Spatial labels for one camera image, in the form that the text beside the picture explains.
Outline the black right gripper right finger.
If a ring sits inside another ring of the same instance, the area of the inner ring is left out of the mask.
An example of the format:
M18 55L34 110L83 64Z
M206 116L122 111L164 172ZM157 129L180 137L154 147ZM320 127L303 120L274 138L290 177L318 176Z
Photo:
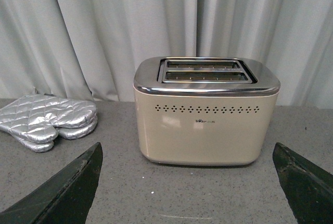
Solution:
M281 143L273 162L297 223L332 223L332 174Z

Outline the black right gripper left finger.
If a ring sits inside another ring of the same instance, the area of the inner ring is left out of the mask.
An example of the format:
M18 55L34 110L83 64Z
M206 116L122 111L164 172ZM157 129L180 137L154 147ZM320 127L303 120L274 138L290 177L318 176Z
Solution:
M85 223L99 183L97 142L29 195L1 212L1 223Z

